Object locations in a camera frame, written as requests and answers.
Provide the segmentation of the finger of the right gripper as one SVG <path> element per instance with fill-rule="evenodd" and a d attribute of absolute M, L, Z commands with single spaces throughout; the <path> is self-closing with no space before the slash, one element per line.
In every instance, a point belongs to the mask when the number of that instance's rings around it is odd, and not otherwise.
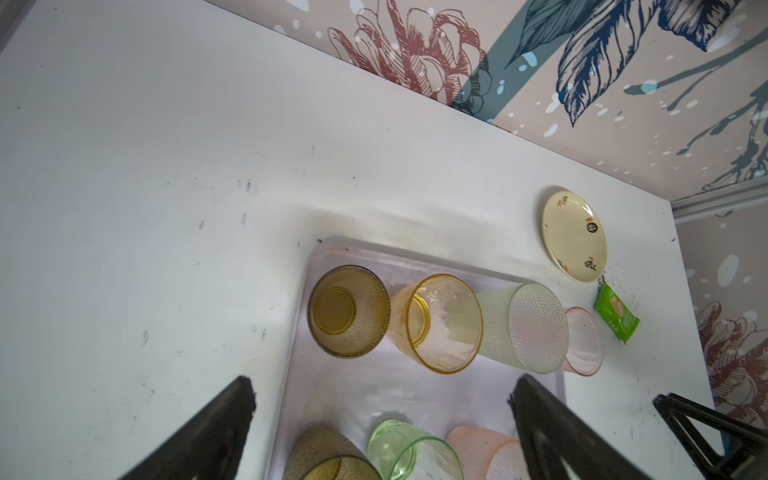
<path fill-rule="evenodd" d="M 767 431 L 677 394 L 653 405 L 706 479 L 765 479 Z"/>

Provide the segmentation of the pale green large glass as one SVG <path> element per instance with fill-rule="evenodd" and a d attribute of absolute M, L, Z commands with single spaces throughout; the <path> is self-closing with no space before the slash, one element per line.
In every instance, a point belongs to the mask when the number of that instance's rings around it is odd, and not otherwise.
<path fill-rule="evenodd" d="M 537 374 L 558 370 L 569 327 L 558 297 L 536 282 L 477 294 L 484 332 L 479 354 Z"/>

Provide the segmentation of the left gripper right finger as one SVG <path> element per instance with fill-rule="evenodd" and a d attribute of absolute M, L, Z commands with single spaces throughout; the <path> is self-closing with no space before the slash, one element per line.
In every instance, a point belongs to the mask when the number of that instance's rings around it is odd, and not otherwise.
<path fill-rule="evenodd" d="M 509 405 L 530 478 L 647 477 L 533 376 L 519 378 Z"/>

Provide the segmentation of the brown textured glass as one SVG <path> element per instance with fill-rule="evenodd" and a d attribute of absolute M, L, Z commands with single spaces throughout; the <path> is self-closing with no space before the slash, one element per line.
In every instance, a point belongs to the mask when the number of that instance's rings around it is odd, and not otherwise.
<path fill-rule="evenodd" d="M 342 265 L 315 284 L 307 322 L 318 346 L 331 356 L 351 359 L 372 351 L 385 336 L 390 297 L 380 278 L 359 265 Z"/>
<path fill-rule="evenodd" d="M 283 471 L 283 479 L 380 478 L 376 468 L 350 440 L 326 426 L 310 428 L 296 440 Z"/>

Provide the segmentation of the bright green glass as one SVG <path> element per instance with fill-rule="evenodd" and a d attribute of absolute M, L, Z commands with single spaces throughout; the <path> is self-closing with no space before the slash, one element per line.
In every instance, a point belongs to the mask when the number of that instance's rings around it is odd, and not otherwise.
<path fill-rule="evenodd" d="M 448 443 L 397 419 L 384 420 L 373 430 L 366 456 L 382 479 L 464 478 L 458 455 Z"/>

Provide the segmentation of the pink glass front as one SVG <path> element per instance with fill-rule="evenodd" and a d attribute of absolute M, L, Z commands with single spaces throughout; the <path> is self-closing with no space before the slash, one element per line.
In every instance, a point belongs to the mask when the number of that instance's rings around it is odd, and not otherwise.
<path fill-rule="evenodd" d="M 565 311 L 569 345 L 560 369 L 583 377 L 595 375 L 604 358 L 602 334 L 595 318 L 584 308 Z"/>

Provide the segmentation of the pink glass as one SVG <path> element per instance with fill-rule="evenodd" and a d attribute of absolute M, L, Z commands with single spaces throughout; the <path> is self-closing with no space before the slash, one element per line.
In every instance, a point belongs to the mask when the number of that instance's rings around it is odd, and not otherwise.
<path fill-rule="evenodd" d="M 471 426 L 454 428 L 447 443 L 456 452 L 465 479 L 529 479 L 521 444 L 502 433 Z"/>
<path fill-rule="evenodd" d="M 565 311 L 569 345 L 560 369 L 583 377 L 595 375 L 604 358 L 602 334 L 595 318 L 584 308 Z"/>

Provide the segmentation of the amber yellow glass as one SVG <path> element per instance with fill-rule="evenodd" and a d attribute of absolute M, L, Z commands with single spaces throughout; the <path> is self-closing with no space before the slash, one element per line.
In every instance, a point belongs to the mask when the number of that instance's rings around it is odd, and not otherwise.
<path fill-rule="evenodd" d="M 387 337 L 428 370 L 452 375 L 479 353 L 484 323 L 474 291 L 460 278 L 435 274 L 390 296 Z"/>

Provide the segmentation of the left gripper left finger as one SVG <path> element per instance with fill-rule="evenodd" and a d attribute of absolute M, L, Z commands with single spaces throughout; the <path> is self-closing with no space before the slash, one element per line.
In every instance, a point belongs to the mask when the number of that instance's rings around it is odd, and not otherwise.
<path fill-rule="evenodd" d="M 256 394 L 246 376 L 235 378 L 125 479 L 233 479 L 236 477 Z"/>

